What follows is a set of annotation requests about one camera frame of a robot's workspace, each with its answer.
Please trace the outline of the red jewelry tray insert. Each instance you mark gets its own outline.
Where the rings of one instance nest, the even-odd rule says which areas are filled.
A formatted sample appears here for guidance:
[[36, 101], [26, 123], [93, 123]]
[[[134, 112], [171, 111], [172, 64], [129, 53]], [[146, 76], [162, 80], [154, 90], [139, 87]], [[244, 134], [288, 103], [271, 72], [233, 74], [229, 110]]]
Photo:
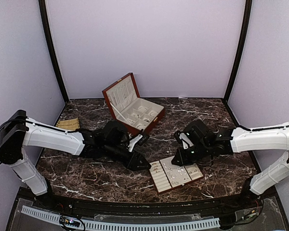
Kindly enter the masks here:
[[197, 164], [180, 167], [171, 163], [173, 158], [174, 156], [170, 156], [150, 163], [150, 175], [158, 193], [164, 193], [203, 178]]

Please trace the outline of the red wooden jewelry box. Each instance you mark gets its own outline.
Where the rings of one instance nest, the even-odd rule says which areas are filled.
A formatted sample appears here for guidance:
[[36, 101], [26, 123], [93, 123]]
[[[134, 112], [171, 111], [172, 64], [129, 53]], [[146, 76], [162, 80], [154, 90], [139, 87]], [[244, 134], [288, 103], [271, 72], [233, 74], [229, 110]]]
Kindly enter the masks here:
[[148, 134], [164, 117], [165, 108], [140, 97], [133, 73], [128, 73], [103, 91], [113, 119], [121, 122], [132, 135]]

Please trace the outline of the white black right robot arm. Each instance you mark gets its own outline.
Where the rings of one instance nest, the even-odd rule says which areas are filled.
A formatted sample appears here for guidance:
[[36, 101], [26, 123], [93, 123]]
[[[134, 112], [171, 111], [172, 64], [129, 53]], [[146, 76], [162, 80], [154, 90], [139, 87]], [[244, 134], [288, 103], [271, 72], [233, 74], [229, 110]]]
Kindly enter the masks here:
[[245, 180], [236, 199], [236, 205], [241, 209], [248, 208], [256, 197], [289, 176], [289, 122], [262, 128], [223, 128], [214, 133], [203, 121], [195, 120], [174, 136], [182, 143], [171, 161], [177, 166], [192, 165], [207, 156], [257, 150], [284, 151], [267, 169]]

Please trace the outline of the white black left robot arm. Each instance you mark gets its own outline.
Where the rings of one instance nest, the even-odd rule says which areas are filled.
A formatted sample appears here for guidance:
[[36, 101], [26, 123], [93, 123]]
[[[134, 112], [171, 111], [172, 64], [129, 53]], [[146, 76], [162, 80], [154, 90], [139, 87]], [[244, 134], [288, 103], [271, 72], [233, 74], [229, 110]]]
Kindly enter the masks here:
[[48, 210], [58, 206], [58, 198], [51, 194], [51, 186], [36, 169], [25, 152], [26, 146], [41, 147], [71, 154], [80, 158], [98, 159], [104, 155], [120, 161], [132, 171], [148, 170], [151, 165], [134, 148], [141, 146], [148, 136], [140, 131], [130, 137], [127, 128], [117, 121], [109, 121], [103, 128], [68, 130], [38, 122], [16, 111], [0, 125], [0, 165], [5, 164], [16, 173]]

